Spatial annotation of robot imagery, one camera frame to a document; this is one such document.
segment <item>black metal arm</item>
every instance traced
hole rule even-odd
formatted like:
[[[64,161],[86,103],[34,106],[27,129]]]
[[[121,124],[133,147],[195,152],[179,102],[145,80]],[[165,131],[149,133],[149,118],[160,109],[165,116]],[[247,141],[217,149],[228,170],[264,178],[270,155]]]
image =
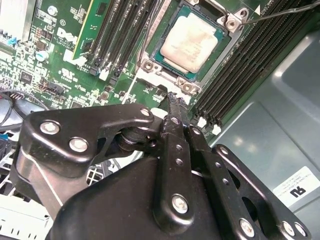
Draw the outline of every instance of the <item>black metal arm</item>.
[[[139,104],[24,120],[10,177],[55,219],[47,239],[311,239],[227,147],[209,148],[183,100],[169,93],[160,107],[163,120]],[[134,150],[144,158],[87,186],[92,164]]]

